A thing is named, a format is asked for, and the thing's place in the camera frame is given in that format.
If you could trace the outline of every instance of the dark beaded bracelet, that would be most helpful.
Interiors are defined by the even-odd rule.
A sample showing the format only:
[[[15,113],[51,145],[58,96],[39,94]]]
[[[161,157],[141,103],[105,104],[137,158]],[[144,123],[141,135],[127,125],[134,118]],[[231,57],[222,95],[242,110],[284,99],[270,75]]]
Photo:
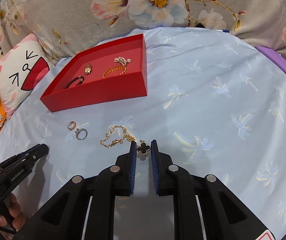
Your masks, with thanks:
[[[64,89],[67,89],[70,85],[72,85],[73,82],[75,82],[75,81],[78,80],[79,78],[80,78],[81,80],[80,80],[76,85],[81,85],[81,84],[83,83],[83,81],[84,81],[84,76],[78,76],[78,77],[73,78],[69,83],[67,83],[67,85],[65,86]]]

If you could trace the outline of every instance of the human hand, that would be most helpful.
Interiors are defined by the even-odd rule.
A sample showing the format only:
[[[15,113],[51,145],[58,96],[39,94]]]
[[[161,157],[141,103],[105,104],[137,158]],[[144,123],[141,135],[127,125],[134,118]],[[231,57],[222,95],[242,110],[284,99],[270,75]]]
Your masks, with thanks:
[[[17,203],[16,197],[13,193],[10,194],[9,199],[11,201],[11,205],[9,207],[9,213],[12,217],[14,217],[12,225],[16,229],[16,231],[18,231],[25,224],[26,217],[21,212],[21,206],[19,205],[19,203]],[[6,225],[7,225],[7,221],[5,217],[0,215],[0,227],[5,227]],[[1,233],[6,239],[12,240],[12,237],[9,236],[9,234],[4,233],[4,232],[1,232]]]

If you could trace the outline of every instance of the bed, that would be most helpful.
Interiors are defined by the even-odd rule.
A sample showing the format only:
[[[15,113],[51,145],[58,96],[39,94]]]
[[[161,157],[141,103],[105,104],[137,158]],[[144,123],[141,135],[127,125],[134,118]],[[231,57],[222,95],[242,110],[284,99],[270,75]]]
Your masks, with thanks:
[[[94,176],[112,165],[130,144],[107,149],[99,141],[111,126],[123,125],[136,140],[157,139],[158,147],[191,174],[215,174],[281,239],[286,234],[286,75],[229,33],[156,28],[129,35],[142,32],[147,97],[51,113],[39,98],[69,61],[64,59],[7,121],[0,161],[37,143],[50,147],[46,160],[15,191],[23,211],[31,216],[72,176]],[[84,141],[67,129],[70,121],[88,130]],[[150,165],[149,156],[138,156],[134,195],[115,204],[114,239],[173,239],[171,198],[155,195]]]

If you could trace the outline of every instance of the open red box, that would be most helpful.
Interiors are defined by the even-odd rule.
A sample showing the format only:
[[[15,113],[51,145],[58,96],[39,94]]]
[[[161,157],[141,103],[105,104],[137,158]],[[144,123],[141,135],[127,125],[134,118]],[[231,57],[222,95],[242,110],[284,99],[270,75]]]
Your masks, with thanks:
[[[127,73],[121,74],[122,70],[116,70],[104,79],[103,73],[116,66],[116,57],[132,60],[126,66]],[[92,65],[92,72],[85,75],[88,63]],[[71,79],[80,75],[84,76],[82,84],[76,85],[77,80],[69,88],[64,88]],[[146,44],[143,34],[138,34],[78,53],[51,82],[40,99],[51,112],[55,112],[146,95]]]

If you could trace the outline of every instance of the pink and white pillow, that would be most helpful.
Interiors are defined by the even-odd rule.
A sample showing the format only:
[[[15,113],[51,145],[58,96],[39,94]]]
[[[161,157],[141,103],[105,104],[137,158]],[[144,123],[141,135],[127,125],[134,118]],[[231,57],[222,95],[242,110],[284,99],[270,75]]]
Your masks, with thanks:
[[[0,98],[8,119],[52,66],[33,33],[0,59]]]

